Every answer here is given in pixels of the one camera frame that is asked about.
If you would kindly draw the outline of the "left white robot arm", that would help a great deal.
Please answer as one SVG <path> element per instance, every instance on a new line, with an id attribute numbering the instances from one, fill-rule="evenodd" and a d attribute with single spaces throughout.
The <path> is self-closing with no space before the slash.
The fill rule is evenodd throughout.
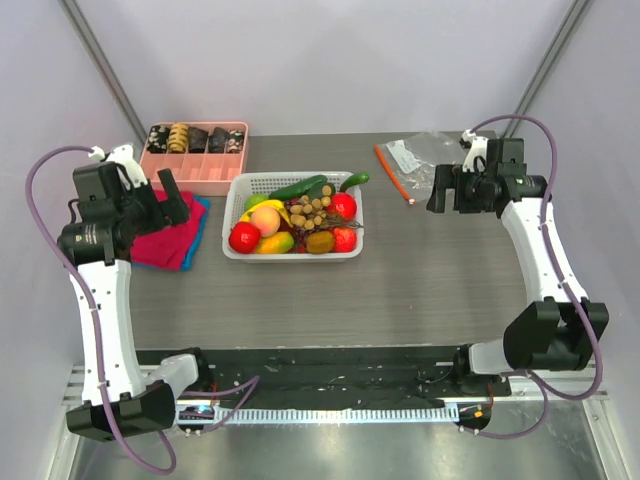
<path id="1" fill-rule="evenodd" d="M 77 211 L 57 240 L 81 316 L 85 373 L 82 403 L 66 415 L 70 432 L 97 441 L 162 432 L 175 422 L 185 392 L 205 397 L 213 375 L 195 350 L 141 371 L 130 314 L 131 248 L 146 234 L 185 223 L 189 211 L 170 170 L 159 178 L 166 199 L 157 199 L 143 175 L 114 161 L 73 173 Z"/>

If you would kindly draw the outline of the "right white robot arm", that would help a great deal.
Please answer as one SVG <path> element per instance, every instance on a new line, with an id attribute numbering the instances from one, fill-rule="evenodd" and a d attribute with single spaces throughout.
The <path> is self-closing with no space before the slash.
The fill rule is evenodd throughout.
<path id="1" fill-rule="evenodd" d="M 468 346 L 451 371 L 457 391 L 472 395 L 488 375 L 516 370 L 579 371 L 594 355 L 609 321 L 606 306 L 589 300 L 559 238 L 547 180 L 530 175 L 521 139 L 489 139 L 465 131 L 460 164 L 435 169 L 427 210 L 442 213 L 446 195 L 461 214 L 493 213 L 514 245 L 527 296 L 526 308 L 491 342 Z"/>

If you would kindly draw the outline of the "peach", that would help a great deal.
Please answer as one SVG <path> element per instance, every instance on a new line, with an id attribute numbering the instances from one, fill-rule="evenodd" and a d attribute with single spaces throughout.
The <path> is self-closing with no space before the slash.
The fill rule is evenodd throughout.
<path id="1" fill-rule="evenodd" d="M 252 212 L 250 223 L 260 231 L 263 238 L 266 238 L 279 230 L 281 216 L 275 208 L 261 206 Z"/>

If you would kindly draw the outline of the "clear zip top bag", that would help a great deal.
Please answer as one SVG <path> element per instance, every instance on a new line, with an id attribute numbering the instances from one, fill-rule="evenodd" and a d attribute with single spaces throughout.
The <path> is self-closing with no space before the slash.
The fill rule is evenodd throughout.
<path id="1" fill-rule="evenodd" d="M 462 163 L 466 156 L 457 140 L 440 131 L 377 144 L 374 152 L 409 205 L 429 199 L 438 165 Z"/>

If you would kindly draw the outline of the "small green cucumber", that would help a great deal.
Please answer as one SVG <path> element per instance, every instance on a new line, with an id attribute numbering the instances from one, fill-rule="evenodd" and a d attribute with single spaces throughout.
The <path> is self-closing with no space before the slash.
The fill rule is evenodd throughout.
<path id="1" fill-rule="evenodd" d="M 361 171 L 350 175 L 340 186 L 340 192 L 346 193 L 349 188 L 368 183 L 370 175 L 366 171 Z"/>

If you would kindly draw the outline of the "yellow banana bunch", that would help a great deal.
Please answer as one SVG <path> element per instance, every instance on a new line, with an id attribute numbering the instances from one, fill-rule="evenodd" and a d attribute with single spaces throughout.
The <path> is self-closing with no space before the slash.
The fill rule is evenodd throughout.
<path id="1" fill-rule="evenodd" d="M 240 221 L 241 221 L 241 222 L 248 222 L 248 221 L 250 220 L 251 215 L 252 215 L 252 214 L 253 214 L 253 213 L 254 213 L 258 208 L 260 208 L 260 207 L 265 207 L 265 206 L 268 206 L 268 207 L 271 207 L 271 208 L 275 209 L 275 210 L 280 214 L 280 216 L 282 217 L 282 219 L 286 222 L 286 224 L 287 224 L 289 227 L 292 227 L 292 226 L 293 226 L 293 223 L 292 223 L 292 221 L 291 221 L 291 219 L 290 219 L 290 216 L 289 216 L 289 212 L 288 212 L 288 210 L 285 208 L 284 203 L 283 203 L 282 201 L 280 201 L 280 200 L 276 200 L 276 199 L 268 199 L 268 200 L 265 200 L 265 201 L 263 201 L 263 202 L 260 202 L 260 203 L 258 203 L 258 204 L 256 204 L 256 205 L 254 205 L 253 207 L 251 207 L 250 209 L 248 209 L 248 210 L 247 210 L 247 211 L 246 211 L 246 212 L 241 216 Z"/>

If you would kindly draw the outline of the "brown longan bunch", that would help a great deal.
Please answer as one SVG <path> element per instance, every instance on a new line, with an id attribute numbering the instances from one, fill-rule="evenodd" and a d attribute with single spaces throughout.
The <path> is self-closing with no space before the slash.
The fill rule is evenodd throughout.
<path id="1" fill-rule="evenodd" d="M 292 224 L 305 232 L 329 227 L 327 209 L 336 193 L 330 183 L 319 183 L 301 197 L 285 203 Z"/>

